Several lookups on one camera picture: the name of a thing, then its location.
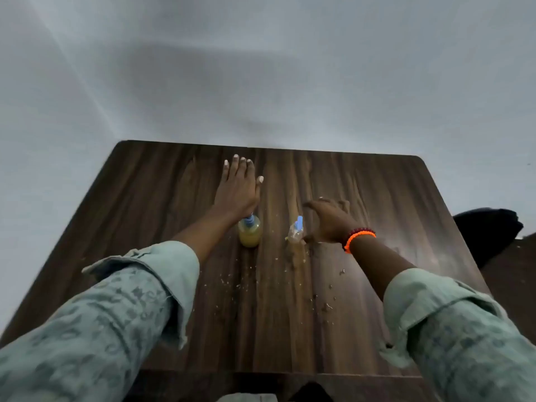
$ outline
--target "yellow liquid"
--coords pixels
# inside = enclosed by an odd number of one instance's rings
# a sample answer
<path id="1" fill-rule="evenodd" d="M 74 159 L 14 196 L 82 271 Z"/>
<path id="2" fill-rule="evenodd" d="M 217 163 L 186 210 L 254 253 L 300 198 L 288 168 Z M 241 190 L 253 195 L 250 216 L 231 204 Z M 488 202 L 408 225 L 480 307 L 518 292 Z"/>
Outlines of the yellow liquid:
<path id="1" fill-rule="evenodd" d="M 238 222 L 238 237 L 244 247 L 253 248 L 259 245 L 260 237 L 263 235 L 263 229 L 260 227 L 260 220 L 255 216 L 253 226 L 245 225 L 244 220 Z"/>

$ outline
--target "orange bracelet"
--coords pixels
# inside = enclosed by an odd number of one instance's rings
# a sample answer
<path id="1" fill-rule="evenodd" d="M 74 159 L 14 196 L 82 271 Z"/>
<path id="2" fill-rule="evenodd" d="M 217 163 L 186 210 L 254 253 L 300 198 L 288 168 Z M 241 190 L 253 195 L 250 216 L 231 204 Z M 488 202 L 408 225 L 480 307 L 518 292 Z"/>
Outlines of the orange bracelet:
<path id="1" fill-rule="evenodd" d="M 373 231 L 369 231 L 369 230 L 358 231 L 357 233 L 352 234 L 352 235 L 348 238 L 348 241 L 346 242 L 346 245 L 344 246 L 344 252 L 345 252 L 345 253 L 350 254 L 350 243 L 351 243 L 352 240 L 353 240 L 355 237 L 357 237 L 358 235 L 371 235 L 372 237 L 375 237 L 375 238 L 376 238 L 376 234 L 375 234 Z"/>

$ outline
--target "sleeve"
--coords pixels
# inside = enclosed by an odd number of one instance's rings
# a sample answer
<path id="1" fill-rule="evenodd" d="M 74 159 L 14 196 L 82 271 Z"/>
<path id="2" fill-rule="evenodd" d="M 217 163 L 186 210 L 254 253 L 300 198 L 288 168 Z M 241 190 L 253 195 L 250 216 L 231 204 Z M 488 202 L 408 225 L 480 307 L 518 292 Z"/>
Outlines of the sleeve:
<path id="1" fill-rule="evenodd" d="M 489 295 L 411 269 L 387 287 L 384 316 L 394 345 L 380 353 L 398 367 L 414 360 L 442 400 L 533 400 L 536 347 Z"/>
<path id="2" fill-rule="evenodd" d="M 0 350 L 0 400 L 120 401 L 163 331 L 184 344 L 199 274 L 188 246 L 132 250 L 85 272 L 100 282 Z"/>

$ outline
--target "patterned shirt sleeve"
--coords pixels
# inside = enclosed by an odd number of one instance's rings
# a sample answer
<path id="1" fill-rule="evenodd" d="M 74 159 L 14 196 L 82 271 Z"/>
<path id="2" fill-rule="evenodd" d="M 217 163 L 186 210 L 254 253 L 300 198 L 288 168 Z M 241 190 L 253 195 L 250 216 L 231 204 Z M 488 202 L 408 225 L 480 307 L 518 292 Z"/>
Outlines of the patterned shirt sleeve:
<path id="1" fill-rule="evenodd" d="M 412 269 L 389 284 L 384 314 L 394 345 L 381 354 L 399 367 L 414 360 L 441 400 L 533 400 L 536 347 L 490 296 Z"/>
<path id="2" fill-rule="evenodd" d="M 199 274 L 188 246 L 132 250 L 85 272 L 100 282 L 0 350 L 0 400 L 120 401 L 163 332 L 185 343 Z"/>

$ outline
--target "rolled-up cuff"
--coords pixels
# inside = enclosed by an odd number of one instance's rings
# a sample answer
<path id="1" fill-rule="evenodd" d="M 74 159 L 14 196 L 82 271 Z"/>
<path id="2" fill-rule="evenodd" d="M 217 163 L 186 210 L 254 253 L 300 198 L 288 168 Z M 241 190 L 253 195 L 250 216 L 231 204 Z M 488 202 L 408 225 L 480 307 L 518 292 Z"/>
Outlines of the rolled-up cuff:
<path id="1" fill-rule="evenodd" d="M 199 260 L 186 244 L 166 241 L 142 250 L 130 250 L 124 256 L 111 256 L 85 267 L 82 272 L 99 281 L 131 264 L 151 271 L 177 301 L 178 318 L 170 319 L 162 333 L 168 340 L 178 340 L 179 348 L 186 344 L 186 324 L 190 318 L 199 277 Z"/>
<path id="2" fill-rule="evenodd" d="M 509 322 L 505 310 L 489 295 L 449 277 L 412 268 L 399 273 L 385 290 L 383 311 L 393 345 L 380 345 L 379 353 L 399 368 L 413 361 L 407 351 L 408 331 L 427 317 L 461 300 L 471 300 L 483 310 Z"/>

